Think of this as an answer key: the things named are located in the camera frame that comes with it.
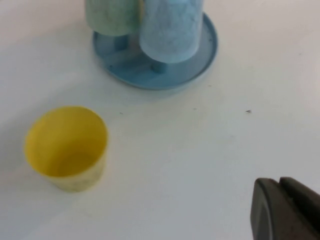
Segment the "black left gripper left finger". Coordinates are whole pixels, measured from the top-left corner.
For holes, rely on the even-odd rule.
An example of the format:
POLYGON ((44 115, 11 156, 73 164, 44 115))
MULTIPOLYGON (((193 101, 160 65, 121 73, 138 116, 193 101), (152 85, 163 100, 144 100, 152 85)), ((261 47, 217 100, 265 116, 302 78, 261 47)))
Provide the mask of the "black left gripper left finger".
POLYGON ((320 232, 305 222, 293 201, 271 178, 254 182, 250 224, 254 240, 318 240, 320 232))

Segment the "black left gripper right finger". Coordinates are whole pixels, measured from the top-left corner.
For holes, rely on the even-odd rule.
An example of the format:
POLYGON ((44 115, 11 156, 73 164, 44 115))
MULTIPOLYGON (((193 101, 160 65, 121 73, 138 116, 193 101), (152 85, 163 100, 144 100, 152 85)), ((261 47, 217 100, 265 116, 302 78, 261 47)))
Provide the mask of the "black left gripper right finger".
POLYGON ((281 177, 279 184, 293 201, 300 215, 316 232, 320 231, 320 195, 292 177, 281 177))

